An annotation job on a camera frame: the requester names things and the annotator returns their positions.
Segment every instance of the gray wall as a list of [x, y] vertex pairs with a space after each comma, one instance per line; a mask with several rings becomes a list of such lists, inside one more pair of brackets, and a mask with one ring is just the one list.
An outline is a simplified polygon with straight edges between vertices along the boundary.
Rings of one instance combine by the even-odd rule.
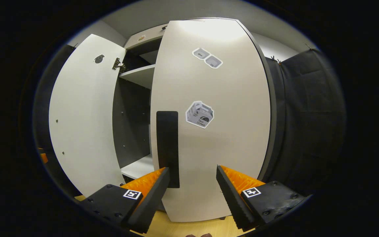
[[105, 38], [121, 47], [127, 41], [125, 37], [123, 37], [120, 33], [118, 33], [114, 28], [110, 27], [105, 22], [96, 21], [95, 23], [91, 24], [87, 28], [83, 29], [80, 33], [75, 35], [72, 39], [69, 40], [67, 44], [71, 46], [77, 44], [77, 47], [81, 44], [81, 42], [83, 42], [84, 39], [86, 39], [91, 34], [95, 34], [97, 36]]

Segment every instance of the cube sticker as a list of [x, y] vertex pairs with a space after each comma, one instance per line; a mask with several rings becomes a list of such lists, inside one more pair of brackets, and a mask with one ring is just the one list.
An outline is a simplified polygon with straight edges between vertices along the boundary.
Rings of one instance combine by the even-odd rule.
[[129, 189], [129, 190], [127, 190], [127, 192], [123, 196], [126, 198], [131, 198], [131, 199], [137, 200], [140, 195], [141, 195], [141, 192]]
[[250, 188], [250, 189], [244, 190], [242, 192], [246, 195], [247, 198], [251, 198], [251, 197], [254, 197], [254, 196], [261, 194], [261, 192], [258, 191], [257, 188]]
[[212, 107], [202, 101], [194, 101], [185, 113], [186, 121], [195, 126], [206, 128], [215, 118]]

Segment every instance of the black door handle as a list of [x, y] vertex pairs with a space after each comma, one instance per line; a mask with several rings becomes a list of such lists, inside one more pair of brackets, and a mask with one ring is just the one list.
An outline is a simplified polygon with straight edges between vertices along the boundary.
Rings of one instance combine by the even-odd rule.
[[169, 167], [168, 188], [179, 188], [178, 112], [156, 113], [159, 168]]

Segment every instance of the ceiling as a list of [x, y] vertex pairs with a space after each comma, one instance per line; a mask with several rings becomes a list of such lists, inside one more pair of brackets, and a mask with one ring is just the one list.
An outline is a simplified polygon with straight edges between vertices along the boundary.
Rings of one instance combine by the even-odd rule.
[[316, 48], [306, 36], [271, 13], [240, 0], [141, 0], [130, 4], [102, 20], [125, 38], [145, 29], [196, 17], [225, 17], [238, 19], [251, 32], [257, 33], [302, 52], [307, 43]]

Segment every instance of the white cabinet door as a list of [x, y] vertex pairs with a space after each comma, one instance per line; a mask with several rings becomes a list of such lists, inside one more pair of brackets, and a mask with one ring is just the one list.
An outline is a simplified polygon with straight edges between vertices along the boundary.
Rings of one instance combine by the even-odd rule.
[[106, 184], [125, 183], [112, 132], [113, 94], [125, 49], [90, 35], [71, 54], [54, 85], [49, 130], [59, 164], [86, 197]]
[[[203, 48], [223, 63], [217, 69], [192, 52]], [[194, 101], [214, 110], [203, 129], [186, 122]], [[177, 111], [180, 188], [167, 189], [163, 204], [173, 222], [230, 215], [216, 181], [225, 165], [257, 178], [269, 138], [266, 74], [250, 37], [237, 21], [170, 21], [156, 60], [151, 95], [153, 165], [159, 168], [156, 112]]]

